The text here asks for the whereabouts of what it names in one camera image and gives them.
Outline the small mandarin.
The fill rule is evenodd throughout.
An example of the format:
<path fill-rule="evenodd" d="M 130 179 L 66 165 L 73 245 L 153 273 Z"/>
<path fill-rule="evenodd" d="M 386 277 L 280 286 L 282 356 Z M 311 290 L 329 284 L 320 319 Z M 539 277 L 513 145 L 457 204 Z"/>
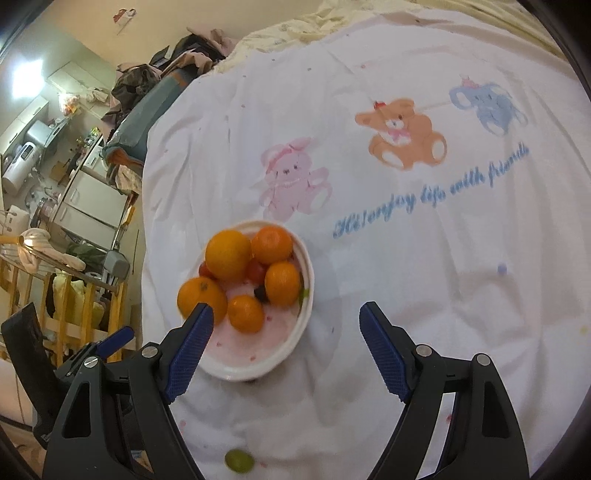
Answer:
<path fill-rule="evenodd" d="M 239 333 L 256 334 L 266 321 L 263 304 L 249 295 L 235 296 L 228 303 L 228 320 Z"/>
<path fill-rule="evenodd" d="M 263 265 L 287 260 L 293 250 L 294 241 L 283 227 L 266 226 L 252 237 L 252 255 Z"/>
<path fill-rule="evenodd" d="M 273 306 L 287 308 L 297 302 L 301 291 L 301 273 L 290 261 L 276 262 L 264 277 L 266 297 Z"/>

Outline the white kitchen cabinets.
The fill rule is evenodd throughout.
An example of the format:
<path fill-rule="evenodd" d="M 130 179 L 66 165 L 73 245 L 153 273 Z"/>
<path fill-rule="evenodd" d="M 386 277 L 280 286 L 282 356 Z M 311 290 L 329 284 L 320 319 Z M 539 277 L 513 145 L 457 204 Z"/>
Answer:
<path fill-rule="evenodd" d="M 126 195 L 80 170 L 60 196 L 51 221 L 68 233 L 110 250 L 126 203 Z"/>

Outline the cream patterned quilt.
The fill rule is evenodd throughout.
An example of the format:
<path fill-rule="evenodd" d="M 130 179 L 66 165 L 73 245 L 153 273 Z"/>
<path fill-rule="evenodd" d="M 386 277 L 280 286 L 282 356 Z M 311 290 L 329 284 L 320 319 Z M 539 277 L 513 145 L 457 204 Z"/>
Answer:
<path fill-rule="evenodd" d="M 564 60 L 565 54 L 542 23 L 517 1 L 324 1 L 314 13 L 247 34 L 215 70 L 238 66 L 252 53 L 279 52 L 324 39 L 353 24 L 380 15 L 421 13 L 428 9 L 457 11 L 506 30 Z"/>

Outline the white cartoon animal bedsheet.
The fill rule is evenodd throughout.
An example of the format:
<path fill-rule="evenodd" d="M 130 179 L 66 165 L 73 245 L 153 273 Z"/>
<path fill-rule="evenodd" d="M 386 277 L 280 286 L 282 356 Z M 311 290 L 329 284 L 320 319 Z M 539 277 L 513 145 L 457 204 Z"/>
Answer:
<path fill-rule="evenodd" d="M 539 469 L 590 385 L 590 101 L 564 60 L 466 15 L 377 16 L 193 81 L 143 172 L 143 335 L 215 233 L 277 219 L 315 269 L 263 379 L 199 372 L 172 411 L 209 479 L 365 479 L 402 410 L 359 329 L 375 301 L 439 353 L 489 354 Z"/>

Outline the white water heater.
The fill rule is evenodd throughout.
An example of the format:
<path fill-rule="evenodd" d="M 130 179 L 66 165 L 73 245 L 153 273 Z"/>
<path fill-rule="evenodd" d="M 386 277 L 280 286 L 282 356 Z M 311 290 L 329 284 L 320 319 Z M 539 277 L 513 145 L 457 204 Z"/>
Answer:
<path fill-rule="evenodd" d="M 18 194 L 40 154 L 41 149 L 36 144 L 32 142 L 24 144 L 2 177 L 2 187 L 8 195 L 16 196 Z"/>

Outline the white washing machine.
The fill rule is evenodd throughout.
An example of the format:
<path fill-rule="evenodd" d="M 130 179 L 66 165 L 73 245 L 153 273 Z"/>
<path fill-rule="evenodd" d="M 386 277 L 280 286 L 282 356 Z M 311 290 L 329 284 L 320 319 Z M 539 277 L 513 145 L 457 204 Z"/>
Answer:
<path fill-rule="evenodd" d="M 104 146 L 105 140 L 103 137 L 100 137 L 86 155 L 81 166 L 81 171 L 107 184 L 108 165 L 103 156 Z"/>

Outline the pink strawberry ceramic plate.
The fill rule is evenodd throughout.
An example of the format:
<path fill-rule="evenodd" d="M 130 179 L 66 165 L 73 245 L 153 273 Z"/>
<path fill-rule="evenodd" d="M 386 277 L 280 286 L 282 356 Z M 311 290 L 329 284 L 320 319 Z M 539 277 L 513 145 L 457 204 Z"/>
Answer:
<path fill-rule="evenodd" d="M 256 294 L 263 287 L 249 278 L 242 284 L 226 285 L 229 300 L 240 296 L 256 299 L 263 310 L 263 321 L 256 324 L 256 332 L 242 332 L 228 318 L 215 326 L 199 362 L 199 368 L 208 375 L 229 382 L 259 379 L 286 360 L 303 337 L 315 298 L 315 272 L 304 241 L 294 232 L 288 234 L 293 251 L 287 261 L 294 265 L 300 282 L 294 303 L 274 306 L 263 294 Z"/>

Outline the yellow wooden rack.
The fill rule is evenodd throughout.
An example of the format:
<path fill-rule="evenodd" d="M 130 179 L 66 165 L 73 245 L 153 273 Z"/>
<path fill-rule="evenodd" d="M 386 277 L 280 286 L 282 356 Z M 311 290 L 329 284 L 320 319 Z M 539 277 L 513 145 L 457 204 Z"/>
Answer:
<path fill-rule="evenodd" d="M 32 304 L 51 363 L 124 326 L 127 284 L 84 274 L 40 250 L 39 236 L 1 236 L 1 320 Z"/>

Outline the large orange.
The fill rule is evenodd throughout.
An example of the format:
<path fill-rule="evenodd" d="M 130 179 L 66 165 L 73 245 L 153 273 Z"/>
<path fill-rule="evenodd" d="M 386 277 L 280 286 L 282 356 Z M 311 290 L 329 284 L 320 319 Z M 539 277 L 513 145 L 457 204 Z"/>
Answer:
<path fill-rule="evenodd" d="M 219 280 L 242 282 L 252 258 L 249 237 L 236 230 L 222 230 L 208 241 L 204 258 L 208 270 Z"/>
<path fill-rule="evenodd" d="M 228 297 L 217 282 L 208 277 L 195 277 L 181 285 L 176 298 L 177 308 L 187 319 L 199 303 L 213 310 L 214 324 L 219 325 L 228 312 Z"/>

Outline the dark purple grape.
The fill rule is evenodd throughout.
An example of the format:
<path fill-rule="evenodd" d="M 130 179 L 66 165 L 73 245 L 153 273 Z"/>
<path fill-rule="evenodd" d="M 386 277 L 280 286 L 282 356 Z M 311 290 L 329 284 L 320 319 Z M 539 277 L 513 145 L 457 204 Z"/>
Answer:
<path fill-rule="evenodd" d="M 270 302 L 269 297 L 266 294 L 266 288 L 264 288 L 263 285 L 257 286 L 256 289 L 253 290 L 253 295 L 263 304 Z"/>

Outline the pile of clothes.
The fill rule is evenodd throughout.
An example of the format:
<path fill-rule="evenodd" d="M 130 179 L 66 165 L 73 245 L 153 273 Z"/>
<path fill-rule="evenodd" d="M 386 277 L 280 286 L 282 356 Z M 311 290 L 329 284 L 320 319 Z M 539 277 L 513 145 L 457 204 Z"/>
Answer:
<path fill-rule="evenodd" d="M 118 127 L 132 109 L 175 70 L 185 70 L 192 78 L 197 78 L 228 58 L 238 43 L 220 29 L 212 29 L 207 34 L 193 29 L 188 32 L 171 52 L 165 47 L 148 63 L 121 63 L 116 67 L 109 110 L 101 118 L 108 129 Z"/>

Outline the teal orange cushion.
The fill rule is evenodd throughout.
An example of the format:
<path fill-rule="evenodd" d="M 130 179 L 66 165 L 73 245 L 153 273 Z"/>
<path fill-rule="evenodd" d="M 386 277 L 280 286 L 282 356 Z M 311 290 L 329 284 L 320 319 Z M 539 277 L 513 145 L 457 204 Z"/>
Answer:
<path fill-rule="evenodd" d="M 173 70 L 160 80 L 133 107 L 106 143 L 103 158 L 107 165 L 124 165 L 141 172 L 149 130 L 197 77 L 197 67 L 187 66 Z"/>

